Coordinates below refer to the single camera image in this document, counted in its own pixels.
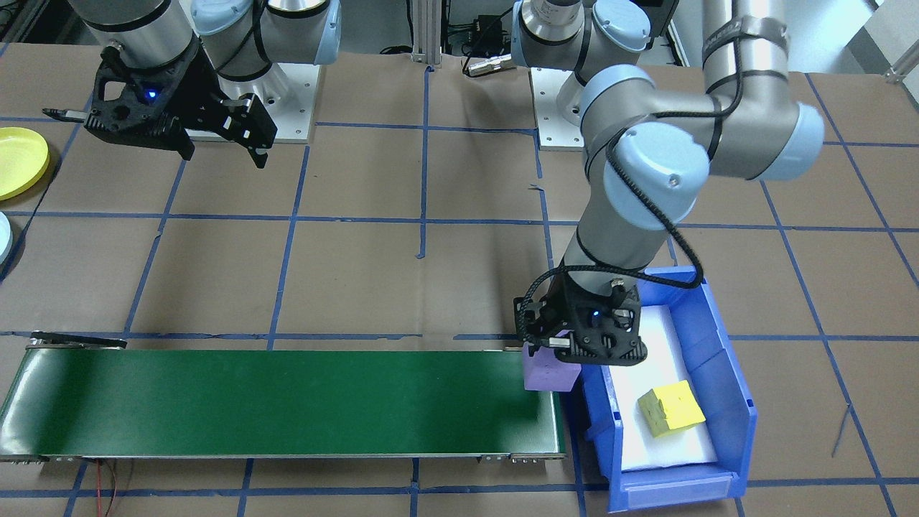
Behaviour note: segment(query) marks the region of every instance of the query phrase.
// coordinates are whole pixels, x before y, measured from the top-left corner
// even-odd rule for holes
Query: yellow plate
[[[48,143],[26,128],[0,128],[0,201],[35,185],[48,169]]]

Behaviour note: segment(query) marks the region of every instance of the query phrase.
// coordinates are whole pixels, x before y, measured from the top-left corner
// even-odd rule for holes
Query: yellow foam block
[[[688,381],[658,386],[638,399],[654,438],[685,431],[705,421]]]

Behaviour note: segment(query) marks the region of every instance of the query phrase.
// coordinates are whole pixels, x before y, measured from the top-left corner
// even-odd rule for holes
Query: purple foam block
[[[523,386],[529,391],[571,391],[581,365],[555,359],[555,351],[541,348],[529,356],[523,347]]]

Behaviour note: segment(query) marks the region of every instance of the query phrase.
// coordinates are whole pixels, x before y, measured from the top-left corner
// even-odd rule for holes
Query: metal mounting plate
[[[312,133],[321,67],[296,63],[279,65],[287,75],[292,95],[275,104],[265,104],[268,114],[278,126],[275,144],[307,144]],[[188,134],[196,142],[226,142],[212,132],[189,131]]]
[[[571,72],[549,68],[530,68],[533,85],[533,109],[539,127],[539,149],[543,151],[580,151],[581,129],[568,122],[555,102],[565,79]]]

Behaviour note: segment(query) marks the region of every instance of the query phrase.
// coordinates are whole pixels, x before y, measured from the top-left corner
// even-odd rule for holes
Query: blue tape grid
[[[7,45],[4,45],[0,48],[0,56],[6,51]],[[284,259],[281,265],[281,273],[278,279],[278,298],[276,300],[275,311],[272,316],[272,326],[271,330],[267,334],[196,334],[196,333],[170,333],[170,334],[158,334],[158,333],[139,333],[131,332],[130,324],[132,323],[133,317],[136,313],[137,304],[139,303],[140,297],[142,295],[143,287],[145,285],[146,277],[149,275],[149,269],[152,266],[153,259],[155,257],[156,249],[158,248],[159,239],[154,240],[154,243],[151,247],[151,252],[148,257],[147,264],[144,268],[144,274],[138,285],[135,298],[133,300],[131,311],[129,314],[129,320],[126,322],[125,330],[123,332],[98,332],[98,333],[89,333],[90,335],[99,336],[99,337],[112,337],[112,338],[129,338],[129,339],[264,339],[268,342],[268,348],[272,348],[274,340],[276,339],[402,339],[405,337],[419,336],[417,334],[283,334],[277,333],[277,318],[280,312],[281,304],[283,301],[283,291],[284,291],[284,282],[286,281],[286,272],[287,266],[289,264],[289,253],[290,248],[293,243],[293,238],[295,234],[295,227],[297,222],[301,221],[319,221],[319,222],[355,222],[355,223],[390,223],[390,224],[419,224],[421,229],[421,245],[419,250],[419,258],[424,256],[425,252],[425,227],[427,224],[522,224],[522,225],[542,225],[545,235],[546,243],[546,254],[547,262],[551,267],[554,265],[554,257],[552,256],[551,251],[551,237],[550,237],[550,228],[552,226],[570,226],[576,225],[574,221],[552,221],[549,217],[548,205],[546,202],[545,192],[541,191],[539,194],[540,205],[542,209],[542,218],[539,221],[529,221],[529,220],[463,220],[463,219],[427,219],[426,218],[426,166],[427,166],[427,136],[431,131],[444,131],[444,132],[498,132],[498,133],[520,133],[530,135],[534,138],[534,152],[536,157],[536,166],[537,166],[537,178],[542,178],[542,168],[539,161],[539,141],[537,139],[537,132],[534,129],[506,129],[506,130],[487,130],[487,129],[477,129],[477,128],[460,128],[460,127],[448,127],[448,126],[430,126],[428,124],[428,114],[429,114],[429,74],[432,73],[432,69],[425,69],[425,103],[424,103],[424,123],[422,125],[399,125],[399,124],[365,124],[365,123],[338,123],[338,122],[318,122],[316,125],[319,126],[333,126],[333,127],[359,127],[359,128],[382,128],[382,129],[410,129],[410,130],[420,130],[423,132],[423,169],[422,169],[422,203],[421,203],[421,214],[417,219],[414,218],[364,218],[364,217],[312,217],[312,216],[300,216],[297,215],[298,206],[301,200],[301,194],[304,188],[304,181],[306,178],[306,166],[309,155],[309,148],[304,152],[303,163],[301,168],[301,179],[298,185],[297,196],[295,200],[295,206],[291,212],[291,216],[272,216],[272,215],[242,215],[242,214],[230,214],[230,215],[220,215],[220,214],[190,214],[190,213],[170,213],[170,208],[172,201],[175,198],[177,188],[181,181],[182,173],[184,171],[185,163],[179,167],[176,172],[176,180],[174,182],[173,188],[170,192],[169,200],[164,208],[163,213],[61,213],[61,212],[41,212],[39,210],[39,205],[36,207],[34,216],[55,216],[55,217],[106,217],[106,218],[146,218],[146,219],[159,219],[159,231],[162,233],[165,230],[166,222],[169,219],[217,219],[217,220],[261,220],[261,221],[289,221],[289,233],[288,241],[285,248]],[[827,119],[829,120],[831,126],[834,129],[836,136],[838,137],[838,142],[825,142],[825,145],[839,145],[845,149],[846,155],[849,158],[849,161],[855,170],[859,181],[861,182],[865,192],[867,193],[872,206],[877,212],[879,219],[881,221],[882,227],[835,227],[835,226],[786,226],[780,222],[777,209],[775,204],[771,200],[769,195],[768,188],[766,185],[763,185],[764,196],[769,204],[770,210],[773,213],[774,219],[776,221],[775,225],[769,224],[681,224],[681,227],[685,228],[710,228],[710,229],[748,229],[748,230],[772,230],[779,231],[782,235],[783,243],[786,246],[786,250],[789,253],[789,259],[792,262],[792,265],[798,276],[798,280],[801,286],[801,289],[805,295],[805,298],[808,302],[808,306],[811,310],[811,314],[814,318],[815,324],[818,328],[817,335],[732,335],[731,339],[733,340],[818,340],[823,343],[824,348],[831,360],[831,365],[834,368],[834,373],[837,378],[837,382],[840,385],[840,389],[843,392],[845,400],[851,403],[851,398],[848,394],[848,390],[845,386],[845,380],[843,379],[842,372],[839,369],[839,366],[835,360],[831,343],[834,341],[840,340],[855,340],[855,341],[888,341],[888,342],[919,342],[919,336],[869,336],[869,335],[829,335],[823,331],[823,326],[820,322],[819,315],[816,312],[816,308],[813,304],[813,301],[808,291],[806,282],[804,281],[803,275],[800,272],[800,267],[797,260],[794,256],[794,251],[791,248],[791,244],[788,240],[787,231],[829,231],[829,232],[866,232],[866,233],[887,233],[891,238],[891,242],[897,249],[904,266],[909,271],[913,282],[916,282],[919,286],[919,281],[916,280],[916,275],[913,270],[912,265],[906,259],[905,254],[900,247],[899,242],[897,241],[897,234],[912,234],[919,233],[919,228],[898,228],[891,227],[886,218],[884,217],[880,207],[878,206],[868,183],[865,181],[861,170],[859,169],[855,158],[850,152],[850,147],[891,147],[891,148],[917,148],[919,144],[886,144],[886,143],[858,143],[858,142],[847,142],[842,134],[839,132],[838,127],[836,127],[834,119],[829,113],[829,110],[826,108],[826,105],[823,103],[819,92],[817,91],[816,86],[812,82],[809,75],[806,75],[808,81],[811,85],[811,88],[814,91],[814,94],[818,98],[818,101],[821,104],[823,112],[826,114]],[[51,122],[50,119],[42,118],[31,118],[31,117],[0,117],[0,121],[28,121],[28,122]],[[74,126],[74,131],[71,133],[70,139],[67,142],[67,145],[62,151],[60,163],[63,162],[63,159],[66,157],[67,152],[70,149],[71,144],[74,141],[74,138],[77,133],[78,126]],[[33,213],[29,212],[7,212],[9,215],[24,215],[31,216]],[[24,237],[25,233],[28,231],[28,225],[23,229],[22,235],[15,243],[15,246],[19,246],[19,241]],[[672,242],[668,242],[668,248],[670,250],[671,258],[676,263],[676,254]],[[27,336],[28,331],[4,331],[0,332],[0,335],[21,335]],[[516,337],[514,335],[506,334],[461,334],[456,336],[454,339],[504,339],[512,340]],[[243,516],[245,514],[245,503],[248,497],[250,496],[280,496],[280,495],[409,495],[411,498],[410,504],[410,517],[415,517],[418,512],[418,496],[422,494],[436,494],[436,493],[456,493],[456,494],[467,494],[467,493],[517,493],[517,492],[575,492],[578,497],[579,503],[579,512],[582,516],[586,515],[586,508],[584,503],[584,494],[588,491],[606,491],[608,486],[600,485],[591,485],[585,484],[583,482],[583,472],[581,466],[581,455],[578,450],[578,444],[576,437],[581,430],[578,430],[578,423],[576,419],[572,417],[569,411],[571,404],[565,399],[565,408],[566,414],[568,415],[567,421],[569,427],[572,431],[572,436],[574,438],[572,443],[572,456],[574,461],[575,469],[575,483],[574,484],[560,484],[560,485],[499,485],[499,486],[446,486],[446,487],[434,487],[434,488],[419,488],[419,470],[420,462],[418,458],[413,459],[413,475],[411,484],[406,487],[383,487],[383,488],[249,488],[252,472],[254,469],[255,462],[252,459],[246,461],[246,467],[244,470],[244,479],[241,488],[207,488],[207,489],[193,489],[193,490],[150,490],[150,489],[131,489],[120,493],[120,497],[208,497],[214,495],[222,495],[229,497],[239,497],[239,507],[238,507],[238,516]],[[896,515],[896,511],[893,507],[890,495],[887,490],[889,485],[919,485],[919,477],[884,477],[878,467],[877,461],[874,457],[873,452],[871,451],[870,445],[868,443],[868,438],[864,432],[864,428],[861,425],[861,421],[857,417],[855,407],[853,406],[853,420],[859,434],[859,437],[865,447],[866,454],[868,455],[869,461],[874,470],[874,477],[850,477],[850,478],[810,478],[810,479],[760,479],[760,480],[750,480],[749,486],[751,488],[769,488],[769,487],[818,487],[818,486],[878,486],[884,496],[885,502],[887,504],[888,510],[891,516]],[[70,490],[0,490],[0,499],[10,499],[10,498],[67,498],[68,503],[66,510],[64,512],[64,517],[70,517],[74,510],[75,501],[78,498],[92,498],[96,496],[96,492],[91,489],[80,489],[83,484],[83,479],[86,472],[86,462],[83,462],[74,479],[73,488]],[[110,491],[104,491],[104,494],[109,495]],[[738,514],[743,517],[743,504],[741,500],[735,500]]]

